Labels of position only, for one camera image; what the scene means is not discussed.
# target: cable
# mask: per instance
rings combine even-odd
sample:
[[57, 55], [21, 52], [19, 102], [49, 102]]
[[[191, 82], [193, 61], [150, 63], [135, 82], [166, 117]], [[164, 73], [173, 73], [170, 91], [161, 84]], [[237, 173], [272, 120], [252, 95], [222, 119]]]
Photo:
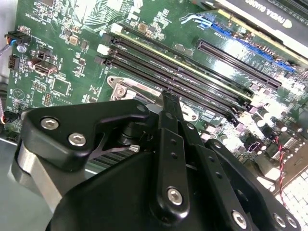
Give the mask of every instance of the cable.
[[3, 55], [8, 49], [10, 48], [10, 45], [5, 45], [1, 50], [0, 50], [0, 56]]
[[1, 121], [2, 124], [5, 124], [5, 122], [4, 122], [4, 116], [0, 116], [0, 121]]
[[283, 161], [283, 150], [282, 150], [282, 145], [279, 143], [279, 137], [276, 136], [275, 137], [275, 142], [278, 145], [278, 151], [279, 151], [279, 156], [280, 156], [280, 161], [279, 161], [279, 171], [280, 171], [280, 175], [279, 175], [279, 195], [280, 195], [280, 199], [282, 201], [282, 204], [284, 207], [286, 207], [286, 204], [284, 202], [283, 199], [283, 190], [282, 190], [282, 183], [283, 183], [283, 168], [284, 168], [284, 161]]

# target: red wire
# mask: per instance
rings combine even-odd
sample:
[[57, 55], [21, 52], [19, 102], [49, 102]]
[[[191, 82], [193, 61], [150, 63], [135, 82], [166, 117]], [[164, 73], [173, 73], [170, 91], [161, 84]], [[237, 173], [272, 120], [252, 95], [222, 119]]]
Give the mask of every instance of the red wire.
[[278, 136], [276, 136], [276, 138], [275, 138], [275, 141], [276, 141], [276, 143], [278, 144], [278, 151], [280, 152], [280, 165], [279, 165], [279, 167], [280, 167], [280, 176], [279, 176], [279, 195], [280, 195], [280, 199], [281, 199], [281, 201], [282, 201], [282, 204], [283, 204], [283, 206], [284, 207], [286, 207], [286, 204], [285, 204], [285, 202], [284, 202], [284, 199], [283, 199], [283, 190], [282, 190], [282, 183], [283, 183], [283, 167], [284, 167], [284, 162], [283, 162], [283, 151], [282, 151], [282, 145], [281, 144], [279, 144], [279, 137]]

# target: capacitor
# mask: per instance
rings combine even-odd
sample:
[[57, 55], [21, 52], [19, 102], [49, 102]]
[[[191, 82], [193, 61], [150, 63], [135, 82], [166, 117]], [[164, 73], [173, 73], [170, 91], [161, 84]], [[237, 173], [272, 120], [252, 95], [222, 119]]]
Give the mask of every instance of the capacitor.
[[287, 112], [281, 112], [281, 116], [285, 117], [287, 115]]
[[270, 113], [264, 108], [260, 110], [260, 115], [266, 120], [269, 120], [271, 118]]
[[256, 152], [257, 155], [261, 155], [263, 153], [262, 150], [259, 147], [257, 147], [255, 149], [255, 152]]
[[203, 142], [207, 142], [210, 138], [212, 138], [212, 135], [208, 131], [202, 130], [200, 137]]
[[41, 60], [38, 58], [34, 58], [27, 61], [27, 64], [30, 68], [32, 68], [35, 64], [39, 63]]
[[24, 44], [19, 44], [16, 48], [20, 53], [26, 53], [27, 51], [27, 47]]
[[300, 127], [300, 126], [299, 126], [297, 123], [295, 123], [295, 122], [290, 123], [290, 127], [291, 127], [294, 131], [296, 131], [296, 132], [302, 132], [302, 131], [303, 131], [303, 128]]
[[259, 142], [259, 148], [260, 150], [262, 151], [265, 151], [266, 150], [266, 145], [263, 143], [263, 141], [261, 139], [258, 139], [257, 142]]
[[260, 128], [265, 125], [265, 121], [258, 115], [253, 115], [252, 119], [255, 121], [256, 125]]
[[280, 131], [284, 132], [288, 130], [288, 127], [280, 120], [277, 120], [275, 125], [280, 129]]
[[266, 138], [269, 138], [270, 140], [272, 140], [273, 137], [276, 135], [274, 130], [270, 126], [268, 126], [268, 125], [264, 126], [263, 129], [261, 130], [261, 132], [263, 133], [263, 135]]
[[222, 142], [223, 145], [227, 145], [228, 142], [229, 142], [229, 138], [227, 135], [225, 134], [222, 134], [220, 137], [219, 137], [220, 141]]

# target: silver screw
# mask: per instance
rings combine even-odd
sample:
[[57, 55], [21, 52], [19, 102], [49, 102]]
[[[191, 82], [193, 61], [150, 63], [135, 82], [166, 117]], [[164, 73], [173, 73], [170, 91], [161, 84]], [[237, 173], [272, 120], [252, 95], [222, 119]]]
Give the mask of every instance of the silver screw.
[[183, 203], [183, 198], [181, 193], [176, 189], [169, 189], [167, 192], [168, 199], [174, 205], [181, 205]]
[[190, 123], [187, 124], [187, 127], [189, 127], [189, 129], [194, 130], [194, 126]]
[[84, 137], [84, 135], [79, 133], [71, 134], [68, 137], [68, 141], [71, 143], [71, 145], [78, 147], [82, 147], [86, 144], [86, 138]]
[[274, 213], [274, 218], [281, 227], [285, 228], [285, 222], [278, 214]]
[[293, 220], [292, 217], [290, 217], [288, 214], [286, 215], [287, 221], [290, 223], [290, 225], [292, 225], [294, 228], [297, 228], [297, 224], [295, 222], [295, 220]]
[[240, 226], [243, 230], [245, 230], [247, 228], [247, 222], [246, 222], [245, 218], [238, 211], [234, 210], [232, 212], [232, 217], [233, 217], [235, 223], [238, 226]]
[[59, 127], [58, 121], [53, 118], [45, 118], [40, 122], [41, 126], [47, 130], [55, 130]]
[[24, 45], [18, 45], [17, 47], [18, 52], [20, 53], [26, 53], [27, 51], [27, 47], [25, 47]]
[[138, 105], [137, 108], [138, 108], [139, 111], [145, 112], [144, 106]]
[[217, 148], [221, 148], [220, 143], [218, 143], [217, 141], [214, 142], [214, 145], [215, 145]]
[[169, 113], [169, 112], [166, 113], [166, 116], [167, 116], [169, 119], [173, 119], [172, 114]]

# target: chip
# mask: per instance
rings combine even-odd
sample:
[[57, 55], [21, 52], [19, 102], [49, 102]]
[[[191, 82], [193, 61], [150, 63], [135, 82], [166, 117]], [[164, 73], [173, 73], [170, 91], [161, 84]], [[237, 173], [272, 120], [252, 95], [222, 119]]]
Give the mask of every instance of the chip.
[[85, 40], [82, 40], [80, 47], [82, 50], [85, 50], [87, 48], [87, 45], [88, 43]]
[[67, 95], [71, 87], [70, 82], [55, 78], [52, 84], [52, 90], [59, 94]]
[[69, 30], [65, 30], [64, 33], [68, 36], [71, 36], [72, 35], [72, 32], [70, 32]]
[[53, 5], [53, 2], [54, 0], [40, 0], [42, 3], [46, 4], [46, 5], [49, 5], [49, 6], [52, 6]]
[[80, 60], [79, 60], [79, 64], [80, 64], [80, 65], [83, 66], [85, 63], [86, 63], [86, 61], [85, 61], [84, 59], [80, 59]]
[[155, 32], [155, 31], [156, 31], [156, 27], [154, 27], [154, 26], [150, 26], [150, 27], [149, 27], [149, 31], [151, 31], [151, 32]]
[[78, 44], [78, 37], [75, 36], [70, 36], [68, 42], [74, 46], [76, 46]]
[[143, 34], [145, 34], [147, 32], [148, 28], [149, 27], [146, 24], [144, 24], [144, 23], [140, 23], [138, 25], [138, 31], [143, 33]]

